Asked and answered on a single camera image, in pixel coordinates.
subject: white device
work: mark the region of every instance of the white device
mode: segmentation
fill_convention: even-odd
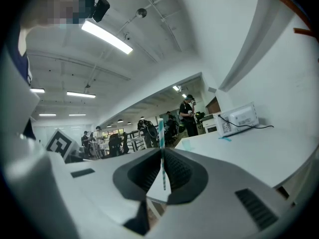
[[[213,114],[213,116],[217,126],[217,131],[222,137],[235,134],[250,128],[243,125],[256,126],[259,124],[254,102],[226,112],[215,113]]]

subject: fluorescent ceiling light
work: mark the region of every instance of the fluorescent ceiling light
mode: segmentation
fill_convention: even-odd
[[[45,93],[44,89],[30,89],[34,93]]]
[[[133,50],[130,46],[122,42],[120,39],[118,39],[114,35],[110,34],[109,32],[105,31],[104,29],[100,28],[99,26],[89,21],[84,22],[82,26],[82,30],[101,38],[102,40],[122,50],[126,54],[129,54]]]
[[[68,91],[66,94],[68,96],[75,96],[75,97],[95,98],[95,95],[83,94],[83,93],[77,93],[77,92],[70,92],[70,91]]]
[[[54,117],[56,114],[39,114],[40,117]]]

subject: striped straw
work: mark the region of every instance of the striped straw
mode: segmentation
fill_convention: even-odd
[[[163,186],[164,186],[164,190],[166,190],[165,168],[164,168],[164,148],[165,148],[164,120],[161,118],[158,120],[158,122],[159,122],[159,146],[161,150],[161,168],[163,171]]]

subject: ceiling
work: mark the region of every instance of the ceiling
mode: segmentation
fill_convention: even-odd
[[[83,31],[80,25],[34,29],[27,38],[31,87],[44,88],[45,94],[39,94],[41,101],[32,117],[40,120],[39,113],[56,113],[56,118],[65,119],[68,114],[85,113],[95,118],[98,107],[107,104],[108,97],[123,84],[145,68],[189,49],[192,34],[178,0],[153,0],[156,8],[149,1],[108,0],[111,7],[98,23],[133,48],[129,55]],[[139,8],[146,8],[147,16],[133,19]],[[97,97],[70,97],[67,91]],[[161,93],[148,102],[170,98],[170,93]]]
[[[179,84],[179,86],[181,86],[181,92],[177,92],[173,88],[168,88],[164,91],[156,93],[117,114],[112,119],[103,123],[101,127],[106,128],[107,125],[111,124],[112,127],[116,128],[118,125],[127,125],[128,122],[137,122],[141,116],[149,118],[166,113],[167,110],[176,110],[178,109],[179,104],[184,100],[182,94],[195,95],[199,93],[201,87],[201,78],[196,77]],[[124,120],[124,123],[117,124],[119,119]]]

